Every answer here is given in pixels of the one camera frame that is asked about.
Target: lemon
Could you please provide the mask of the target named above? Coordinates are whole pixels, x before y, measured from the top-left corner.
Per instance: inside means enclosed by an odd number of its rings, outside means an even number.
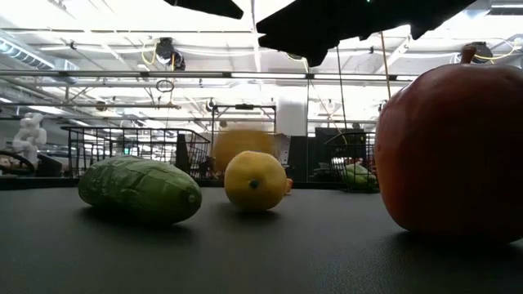
[[[240,209],[262,212],[278,205],[287,189],[287,176],[278,160],[261,152],[244,151],[225,173],[227,198]]]

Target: white robot figure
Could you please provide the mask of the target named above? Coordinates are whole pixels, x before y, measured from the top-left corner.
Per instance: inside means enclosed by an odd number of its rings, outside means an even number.
[[[15,152],[23,152],[24,158],[34,166],[38,163],[38,148],[47,143],[47,132],[40,128],[42,120],[41,114],[25,114],[25,118],[20,120],[20,130],[13,138]]]

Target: hanging wire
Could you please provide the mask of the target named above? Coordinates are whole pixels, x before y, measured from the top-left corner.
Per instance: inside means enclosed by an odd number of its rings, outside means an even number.
[[[342,62],[340,61],[340,49],[338,46],[336,46],[336,53],[337,53],[337,71],[339,73],[340,91],[342,93],[343,123],[345,124],[345,130],[346,130],[347,127],[346,127],[346,114],[345,114],[345,97],[343,96]]]
[[[156,47],[158,46],[158,43],[155,43],[154,45],[154,50],[153,50],[153,59],[151,61],[148,61],[146,58],[145,58],[145,51],[143,49],[145,49],[145,43],[144,43],[144,46],[142,48],[142,51],[141,51],[141,59],[143,59],[143,61],[147,64],[147,65],[152,65],[154,63],[154,60],[156,59]]]
[[[381,32],[380,34],[382,35],[383,64],[385,65],[385,78],[387,80],[387,90],[389,93],[389,99],[391,99],[391,80],[389,79],[389,66],[387,64],[387,54],[385,52],[385,38],[383,37],[383,32]]]
[[[310,71],[309,70],[309,64],[308,64],[308,62],[307,62],[307,60],[305,58],[302,60],[302,63],[303,63],[303,67],[305,67],[305,71],[307,73],[309,73],[309,71]],[[320,101],[321,106],[324,108],[325,113],[327,114],[327,119],[333,121],[333,125],[336,128],[336,131],[338,133],[340,133],[340,135],[341,135],[342,131],[339,129],[339,127],[337,127],[336,121],[334,121],[334,118],[333,118],[333,114],[331,114],[329,112],[329,110],[325,106],[325,103],[324,103],[323,99],[321,99],[320,94],[318,94],[318,90],[316,89],[316,86],[314,85],[314,83],[309,78],[307,78],[307,99],[309,99],[309,97],[310,97],[310,87],[311,86],[312,86],[312,89],[314,89],[314,93],[316,94],[316,97],[318,97],[318,100]],[[345,145],[347,145],[347,142],[345,140],[345,136],[342,136],[342,139],[345,141]]]
[[[172,55],[171,55],[171,71],[174,71],[174,69],[175,69],[175,67],[174,67],[175,66],[174,65],[175,60],[176,60],[176,57],[175,57],[174,53],[172,53]]]
[[[476,54],[476,55],[474,55],[474,57],[482,59],[482,60],[500,60],[502,58],[509,57],[509,56],[511,56],[514,53],[514,51],[517,50],[517,44],[520,41],[521,40],[515,41],[514,42],[514,46],[512,46],[508,41],[506,41],[505,43],[508,44],[508,46],[510,46],[512,49],[511,49],[511,51],[509,53],[507,53],[505,55],[497,56],[497,57],[486,57],[486,56],[479,56],[479,55]]]

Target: fluorescent light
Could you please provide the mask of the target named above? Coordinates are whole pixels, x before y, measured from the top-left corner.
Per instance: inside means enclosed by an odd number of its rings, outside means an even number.
[[[95,137],[95,136],[91,136],[91,135],[83,135],[83,139],[84,140],[101,140],[101,141],[104,140],[104,138],[99,138],[99,137]]]
[[[315,74],[315,79],[340,79],[339,74]],[[384,75],[376,74],[342,74],[342,80],[363,80],[363,81],[385,81]]]
[[[77,121],[76,119],[71,119],[71,122],[79,124],[80,126],[90,127],[90,125],[88,123],[80,122],[80,121]]]
[[[410,81],[410,82],[412,82],[416,78],[418,78],[418,76],[409,76],[409,75],[397,76],[396,77],[396,81]]]
[[[304,73],[231,73],[232,78],[305,78]]]
[[[104,129],[104,131],[110,131],[110,132],[123,132],[123,130],[120,130],[120,129]]]
[[[492,4],[492,8],[523,8],[523,4]]]
[[[150,140],[149,135],[125,135],[126,138],[138,138],[138,140]]]
[[[141,69],[145,69],[147,71],[150,71],[150,69],[147,67],[147,65],[139,64],[138,67],[141,68]]]
[[[69,50],[69,46],[53,46],[53,47],[41,47],[40,51],[59,51],[59,50]]]
[[[30,106],[31,109],[42,111],[44,113],[48,114],[63,114],[64,111],[60,110],[56,107],[50,107],[50,106]]]

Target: green vegetable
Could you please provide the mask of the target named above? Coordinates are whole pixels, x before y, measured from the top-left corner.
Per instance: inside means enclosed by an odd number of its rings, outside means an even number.
[[[140,222],[171,225],[200,208],[198,184],[178,168],[134,156],[93,164],[78,184],[80,198],[94,207],[119,209]]]
[[[346,184],[376,185],[378,182],[375,175],[359,164],[346,165],[342,176]]]

